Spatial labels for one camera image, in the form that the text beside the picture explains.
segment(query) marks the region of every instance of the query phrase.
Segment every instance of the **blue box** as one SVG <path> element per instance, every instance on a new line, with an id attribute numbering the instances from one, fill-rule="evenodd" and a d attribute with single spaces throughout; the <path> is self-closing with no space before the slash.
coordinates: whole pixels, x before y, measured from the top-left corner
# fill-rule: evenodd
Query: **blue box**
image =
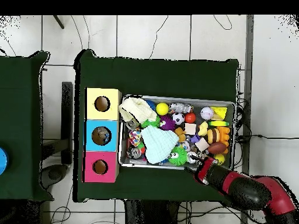
<path id="1" fill-rule="evenodd" d="M 86 151 L 116 151 L 118 137 L 118 121 L 87 120 L 86 122 Z M 101 146 L 92 140 L 92 132 L 96 127 L 106 127 L 111 132 L 111 140 Z"/>

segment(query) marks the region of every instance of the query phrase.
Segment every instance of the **pink block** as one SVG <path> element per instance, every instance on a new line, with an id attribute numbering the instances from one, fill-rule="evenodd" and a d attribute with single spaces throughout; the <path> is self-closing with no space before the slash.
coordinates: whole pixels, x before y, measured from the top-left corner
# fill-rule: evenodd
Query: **pink block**
<path id="1" fill-rule="evenodd" d="M 93 171 L 93 164 L 97 160 L 107 163 L 108 170 L 105 174 L 97 174 Z M 118 173 L 117 152 L 86 151 L 85 182 L 114 183 Z"/>

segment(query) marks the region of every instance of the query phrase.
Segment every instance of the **dark green cloth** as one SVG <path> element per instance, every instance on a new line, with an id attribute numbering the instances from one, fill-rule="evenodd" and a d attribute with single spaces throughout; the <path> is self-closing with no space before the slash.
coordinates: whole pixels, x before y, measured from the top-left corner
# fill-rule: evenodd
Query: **dark green cloth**
<path id="1" fill-rule="evenodd" d="M 39 183 L 40 69 L 47 52 L 0 57 L 0 147 L 9 164 L 0 175 L 0 198 L 50 200 Z"/>
<path id="2" fill-rule="evenodd" d="M 127 58 L 95 58 L 91 50 L 76 58 L 75 95 L 79 95 L 79 153 L 75 191 L 84 198 L 128 198 L 141 200 L 225 201 L 210 186 L 196 182 L 182 170 L 121 167 L 115 183 L 82 182 L 84 136 L 84 89 L 113 88 L 125 94 L 236 101 L 238 61 L 166 61 Z"/>

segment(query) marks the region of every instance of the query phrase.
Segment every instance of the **brown toy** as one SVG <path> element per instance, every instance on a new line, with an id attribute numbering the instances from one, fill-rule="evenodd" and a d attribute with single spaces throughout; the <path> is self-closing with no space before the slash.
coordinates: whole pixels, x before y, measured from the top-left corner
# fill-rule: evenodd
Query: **brown toy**
<path id="1" fill-rule="evenodd" d="M 214 129 L 209 129 L 208 130 L 208 143 L 212 144 L 213 142 L 219 142 L 220 139 L 220 133 L 219 130 L 214 128 Z"/>
<path id="2" fill-rule="evenodd" d="M 175 134 L 179 137 L 179 142 L 184 142 L 186 140 L 186 131 L 183 131 L 181 127 L 175 129 Z"/>
<path id="3" fill-rule="evenodd" d="M 215 142 L 208 147 L 208 152 L 214 155 L 221 154 L 227 149 L 226 145 L 222 142 Z"/>
<path id="4" fill-rule="evenodd" d="M 226 145 L 226 147 L 228 147 L 229 143 L 228 140 L 230 138 L 230 136 L 228 135 L 228 133 L 230 133 L 230 129 L 228 127 L 223 127 L 223 126 L 218 126 L 217 129 L 219 130 L 219 142 L 222 142 L 223 144 Z M 228 153 L 228 149 L 226 149 L 223 154 L 227 154 Z"/>

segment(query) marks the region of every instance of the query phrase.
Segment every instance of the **yellow ball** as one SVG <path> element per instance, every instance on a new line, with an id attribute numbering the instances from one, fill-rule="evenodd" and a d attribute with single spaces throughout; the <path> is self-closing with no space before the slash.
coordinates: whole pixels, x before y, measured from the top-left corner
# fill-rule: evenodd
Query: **yellow ball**
<path id="1" fill-rule="evenodd" d="M 218 165 L 222 165 L 225 162 L 225 157 L 223 154 L 217 154 L 214 158 L 218 160 Z"/>
<path id="2" fill-rule="evenodd" d="M 166 103 L 161 102 L 156 106 L 156 111 L 161 116 L 166 115 L 169 111 L 169 106 Z"/>

